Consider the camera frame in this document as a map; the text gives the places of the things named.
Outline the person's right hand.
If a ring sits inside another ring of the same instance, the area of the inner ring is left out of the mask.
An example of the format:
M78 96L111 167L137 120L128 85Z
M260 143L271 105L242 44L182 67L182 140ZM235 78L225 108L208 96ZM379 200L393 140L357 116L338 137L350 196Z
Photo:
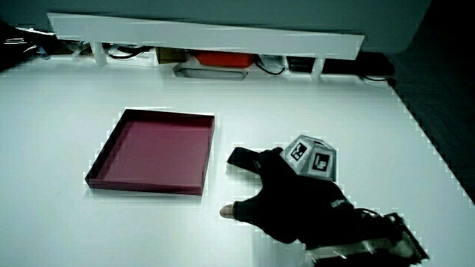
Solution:
M257 174L262 188L222 207L222 217L254 225L282 243L299 240L308 249L361 240L362 216L334 183L335 150L324 141L301 135L286 148L237 147L228 163Z

